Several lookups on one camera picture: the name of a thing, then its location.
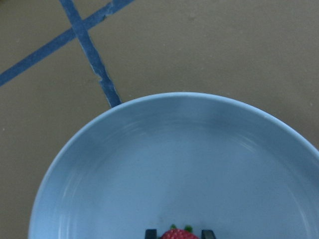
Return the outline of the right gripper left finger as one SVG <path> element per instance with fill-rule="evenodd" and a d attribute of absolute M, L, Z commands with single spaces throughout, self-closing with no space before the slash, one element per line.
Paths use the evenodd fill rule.
<path fill-rule="evenodd" d="M 145 239 L 157 239 L 157 230 L 156 229 L 145 230 Z"/>

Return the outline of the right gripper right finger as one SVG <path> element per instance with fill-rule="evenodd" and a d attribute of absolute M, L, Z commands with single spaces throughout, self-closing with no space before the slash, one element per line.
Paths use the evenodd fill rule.
<path fill-rule="evenodd" d="M 215 234 L 212 230 L 202 230 L 201 231 L 202 239 L 215 239 Z"/>

